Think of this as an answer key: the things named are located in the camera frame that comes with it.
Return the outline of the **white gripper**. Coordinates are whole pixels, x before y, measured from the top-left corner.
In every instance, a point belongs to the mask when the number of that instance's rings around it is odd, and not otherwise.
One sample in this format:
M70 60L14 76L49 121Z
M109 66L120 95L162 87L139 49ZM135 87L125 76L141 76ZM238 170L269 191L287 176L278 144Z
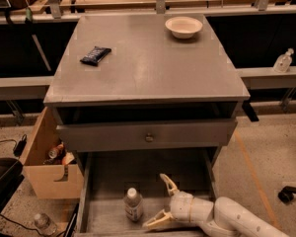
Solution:
M159 229L172 221L188 223L207 223L213 219L214 203L210 200L179 192L175 182L166 174L160 174L170 199L170 212L160 210L155 216L142 224L148 230Z

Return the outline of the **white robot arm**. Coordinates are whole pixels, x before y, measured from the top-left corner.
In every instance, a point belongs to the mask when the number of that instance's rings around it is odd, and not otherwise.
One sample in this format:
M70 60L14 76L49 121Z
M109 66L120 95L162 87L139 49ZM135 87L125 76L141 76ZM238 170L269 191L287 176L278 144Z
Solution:
M180 191L166 174L160 178L170 196L170 210L162 209L144 222L145 229L181 222L198 226L209 237L290 237L230 198L219 197L216 201L198 198Z

